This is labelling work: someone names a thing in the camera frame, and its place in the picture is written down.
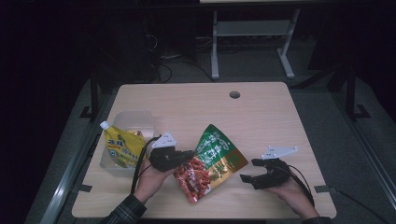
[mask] table top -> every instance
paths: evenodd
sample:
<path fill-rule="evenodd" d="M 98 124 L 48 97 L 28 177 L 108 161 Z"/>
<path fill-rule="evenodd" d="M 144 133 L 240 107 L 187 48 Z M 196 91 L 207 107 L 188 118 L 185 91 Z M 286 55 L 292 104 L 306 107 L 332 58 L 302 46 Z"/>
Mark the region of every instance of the table top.
<path fill-rule="evenodd" d="M 240 97 L 230 97 L 238 91 Z M 145 218 L 298 218 L 275 195 L 243 183 L 240 174 L 262 175 L 264 168 L 251 164 L 268 146 L 298 147 L 281 158 L 305 176 L 322 216 L 335 217 L 328 192 L 316 193 L 325 185 L 303 124 L 281 82 L 234 82 L 190 84 L 141 84 L 120 88 L 107 121 L 122 111 L 150 111 L 159 133 L 171 131 L 177 150 L 195 149 L 209 124 L 214 124 L 238 147 L 249 164 L 209 192 L 198 203 L 189 203 L 171 175 L 146 203 Z M 129 194 L 131 177 L 117 177 L 101 168 L 105 149 L 102 134 L 72 213 L 75 217 L 106 217 Z"/>

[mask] human hand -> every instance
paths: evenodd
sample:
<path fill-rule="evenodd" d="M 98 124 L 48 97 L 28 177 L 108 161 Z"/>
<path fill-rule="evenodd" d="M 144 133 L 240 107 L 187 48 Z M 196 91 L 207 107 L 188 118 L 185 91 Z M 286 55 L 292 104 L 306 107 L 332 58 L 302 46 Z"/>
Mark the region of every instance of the human hand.
<path fill-rule="evenodd" d="M 146 203 L 147 200 L 161 188 L 166 177 L 174 173 L 176 169 L 177 168 L 162 172 L 152 167 L 149 160 L 143 161 L 140 167 L 139 182 L 134 191 L 134 196 L 141 203 Z"/>
<path fill-rule="evenodd" d="M 302 188 L 293 178 L 290 177 L 289 180 L 281 186 L 265 190 L 276 194 L 279 199 L 284 201 L 302 220 L 311 217 L 319 217 L 317 210 L 312 203 L 309 202 Z"/>

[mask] green snack bag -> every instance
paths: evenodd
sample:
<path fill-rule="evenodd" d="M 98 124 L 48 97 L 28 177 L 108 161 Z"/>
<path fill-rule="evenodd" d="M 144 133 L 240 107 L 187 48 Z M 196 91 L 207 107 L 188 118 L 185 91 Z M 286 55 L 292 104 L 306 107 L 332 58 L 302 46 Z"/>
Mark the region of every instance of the green snack bag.
<path fill-rule="evenodd" d="M 204 131 L 194 157 L 174 173 L 190 203 L 197 203 L 208 192 L 248 164 L 236 146 L 213 124 Z"/>

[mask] food in package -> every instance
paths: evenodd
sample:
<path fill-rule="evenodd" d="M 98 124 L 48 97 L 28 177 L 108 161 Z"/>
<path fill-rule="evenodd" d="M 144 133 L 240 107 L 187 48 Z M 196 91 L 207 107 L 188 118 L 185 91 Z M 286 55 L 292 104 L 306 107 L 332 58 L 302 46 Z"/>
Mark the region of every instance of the food in package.
<path fill-rule="evenodd" d="M 197 203 L 248 161 L 236 146 L 213 124 L 204 131 L 194 157 L 174 173 L 190 203 Z"/>
<path fill-rule="evenodd" d="M 137 165 L 139 155 L 146 144 L 143 134 L 139 131 L 125 131 L 109 125 L 106 121 L 100 126 L 105 131 L 106 149 L 117 165 L 123 168 Z"/>

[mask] plastic container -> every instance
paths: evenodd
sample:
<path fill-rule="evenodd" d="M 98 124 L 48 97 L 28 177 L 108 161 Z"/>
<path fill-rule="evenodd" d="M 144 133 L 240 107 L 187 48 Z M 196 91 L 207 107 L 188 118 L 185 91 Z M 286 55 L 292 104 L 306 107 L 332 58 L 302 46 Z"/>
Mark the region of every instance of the plastic container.
<path fill-rule="evenodd" d="M 149 111 L 122 111 L 112 124 L 126 131 L 140 131 L 146 142 L 154 136 L 154 120 Z M 103 148 L 100 166 L 114 176 L 133 177 L 134 168 L 123 168 L 111 160 L 106 146 Z"/>

